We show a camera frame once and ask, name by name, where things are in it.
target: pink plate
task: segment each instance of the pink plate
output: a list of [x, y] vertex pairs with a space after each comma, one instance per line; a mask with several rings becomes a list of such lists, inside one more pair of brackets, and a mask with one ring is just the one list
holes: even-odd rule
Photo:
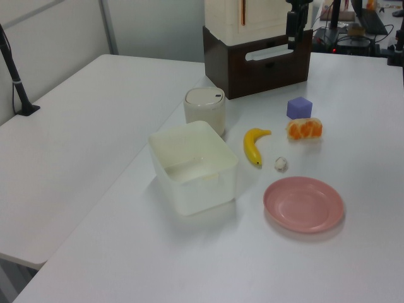
[[264, 205], [276, 222], [296, 232], [321, 232], [343, 216], [337, 191], [307, 177], [288, 177], [272, 183], [264, 193]]

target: banana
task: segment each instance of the banana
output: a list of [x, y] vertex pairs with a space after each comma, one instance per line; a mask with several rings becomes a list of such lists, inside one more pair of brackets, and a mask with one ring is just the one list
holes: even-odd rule
[[244, 153], [252, 164], [262, 166], [261, 154], [255, 146], [255, 142], [260, 137], [271, 133], [269, 129], [252, 128], [244, 135]]

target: purple cube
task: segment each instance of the purple cube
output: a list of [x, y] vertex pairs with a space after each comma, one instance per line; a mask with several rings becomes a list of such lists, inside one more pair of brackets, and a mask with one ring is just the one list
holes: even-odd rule
[[303, 97], [288, 101], [288, 110], [286, 116], [294, 119], [310, 118], [313, 103]]

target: gray wall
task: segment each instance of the gray wall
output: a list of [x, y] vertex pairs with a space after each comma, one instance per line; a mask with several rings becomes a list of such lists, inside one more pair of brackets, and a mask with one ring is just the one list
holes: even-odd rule
[[203, 0], [103, 0], [115, 51], [203, 62]]
[[[14, 0], [0, 0], [0, 23], [10, 22], [4, 8]], [[33, 0], [18, 0], [19, 8]], [[101, 54], [110, 52], [98, 0], [63, 0], [5, 28], [28, 98], [49, 92]], [[11, 77], [0, 56], [0, 125], [12, 118]]]

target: white cylindrical container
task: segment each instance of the white cylindrical container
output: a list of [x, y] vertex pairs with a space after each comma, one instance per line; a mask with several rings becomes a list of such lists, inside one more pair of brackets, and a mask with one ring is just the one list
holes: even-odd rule
[[221, 136], [225, 131], [225, 93], [216, 87], [193, 88], [184, 100], [185, 119], [207, 122]]

